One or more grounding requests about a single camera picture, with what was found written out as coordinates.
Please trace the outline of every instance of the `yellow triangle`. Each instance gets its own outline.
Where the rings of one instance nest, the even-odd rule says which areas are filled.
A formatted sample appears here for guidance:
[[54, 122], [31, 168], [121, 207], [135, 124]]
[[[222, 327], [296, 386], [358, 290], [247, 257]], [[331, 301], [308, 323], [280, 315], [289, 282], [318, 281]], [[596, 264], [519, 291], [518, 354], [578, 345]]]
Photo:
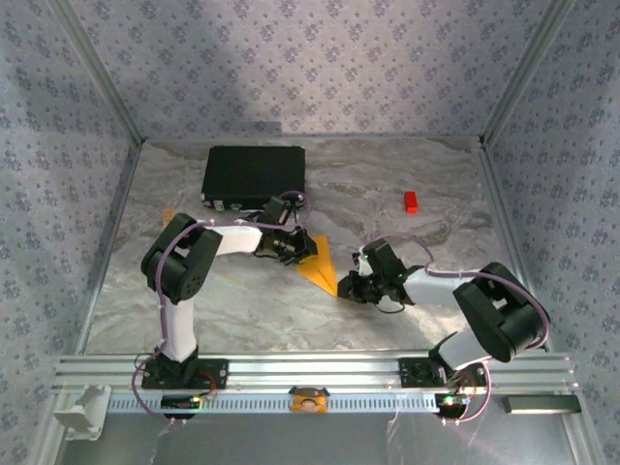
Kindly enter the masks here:
[[313, 282], [325, 292], [336, 297], [338, 285], [336, 284], [336, 271], [329, 254], [329, 243], [326, 235], [313, 237], [317, 244], [318, 255], [308, 257], [297, 265], [297, 272]]

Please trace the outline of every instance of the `floor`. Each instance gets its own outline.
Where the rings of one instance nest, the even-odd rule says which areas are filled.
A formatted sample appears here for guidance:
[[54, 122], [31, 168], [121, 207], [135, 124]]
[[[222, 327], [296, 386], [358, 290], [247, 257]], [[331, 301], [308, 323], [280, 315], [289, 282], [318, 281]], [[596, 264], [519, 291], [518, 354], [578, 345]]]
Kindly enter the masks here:
[[[96, 302], [88, 354], [149, 352], [160, 338], [157, 300], [140, 261], [162, 230], [166, 207], [199, 219], [232, 219], [200, 200], [208, 148], [214, 142], [146, 144], [113, 242]], [[442, 269], [501, 261], [489, 208], [482, 197], [472, 141], [434, 139], [277, 139], [246, 144], [295, 144], [306, 149], [312, 235], [326, 234], [338, 278], [353, 269], [351, 254], [389, 232], [422, 237]], [[403, 193], [418, 194], [407, 216]], [[413, 242], [391, 241], [407, 265], [426, 257]], [[196, 297], [201, 352], [424, 349], [464, 327], [458, 309], [414, 306], [379, 313], [323, 292], [276, 261], [220, 257]]]

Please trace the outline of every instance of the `enclosure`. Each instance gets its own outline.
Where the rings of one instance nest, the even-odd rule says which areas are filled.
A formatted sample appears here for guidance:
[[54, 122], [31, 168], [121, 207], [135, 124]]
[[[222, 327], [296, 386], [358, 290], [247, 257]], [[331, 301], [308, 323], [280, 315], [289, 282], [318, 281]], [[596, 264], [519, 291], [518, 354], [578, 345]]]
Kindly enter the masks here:
[[[1, 463], [620, 463], [617, 2], [27, 0], [3, 18]], [[62, 441], [59, 359], [105, 371], [161, 337], [140, 260], [162, 210], [231, 217], [200, 199], [216, 144], [305, 148], [306, 227], [339, 278], [391, 232], [443, 269], [506, 264], [550, 313], [583, 413], [508, 416], [494, 399], [459, 426], [366, 412], [168, 430], [111, 412], [99, 441]], [[201, 351], [257, 360], [372, 364], [465, 325], [444, 306], [383, 315], [241, 255], [197, 297]]]

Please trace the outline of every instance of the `small red cube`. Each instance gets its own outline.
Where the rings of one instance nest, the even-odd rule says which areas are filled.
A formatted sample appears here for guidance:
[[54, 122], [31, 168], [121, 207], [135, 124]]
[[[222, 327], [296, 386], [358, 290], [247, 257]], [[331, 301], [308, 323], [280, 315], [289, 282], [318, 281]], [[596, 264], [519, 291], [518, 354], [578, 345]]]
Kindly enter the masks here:
[[414, 191], [407, 191], [405, 193], [405, 211], [408, 215], [418, 213], [418, 196]]

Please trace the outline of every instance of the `wallpaper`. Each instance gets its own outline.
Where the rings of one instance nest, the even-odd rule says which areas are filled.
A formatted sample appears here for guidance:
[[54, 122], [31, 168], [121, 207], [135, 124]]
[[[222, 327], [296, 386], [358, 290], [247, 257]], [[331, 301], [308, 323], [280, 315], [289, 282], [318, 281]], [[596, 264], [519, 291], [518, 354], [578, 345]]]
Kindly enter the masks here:
[[72, 352], [129, 144], [44, 2], [0, 25], [0, 464], [24, 463]]
[[71, 2], [146, 139], [477, 135], [534, 0]]
[[520, 246], [620, 463], [620, 5], [578, 1], [492, 150]]

